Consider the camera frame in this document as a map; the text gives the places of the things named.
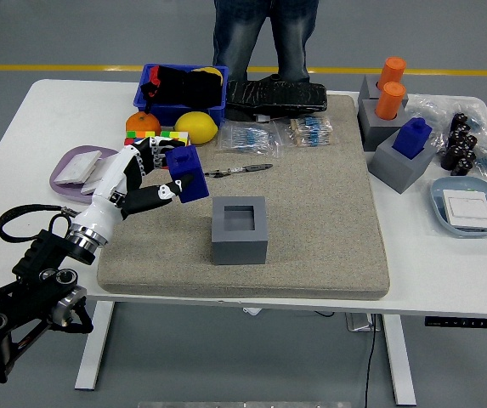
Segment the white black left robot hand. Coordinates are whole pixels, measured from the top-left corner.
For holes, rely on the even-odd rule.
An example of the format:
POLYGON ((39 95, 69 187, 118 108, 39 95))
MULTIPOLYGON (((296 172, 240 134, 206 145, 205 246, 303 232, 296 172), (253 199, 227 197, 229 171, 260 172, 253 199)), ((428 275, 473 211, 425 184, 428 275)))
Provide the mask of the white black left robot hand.
POLYGON ((191 175, 162 185, 140 185, 146 174, 167 165, 169 151, 184 146, 182 141, 162 136, 125 146, 108 166, 91 205, 74 218, 66 238, 79 245, 103 247, 128 215, 163 207, 179 196, 192 181, 191 175))

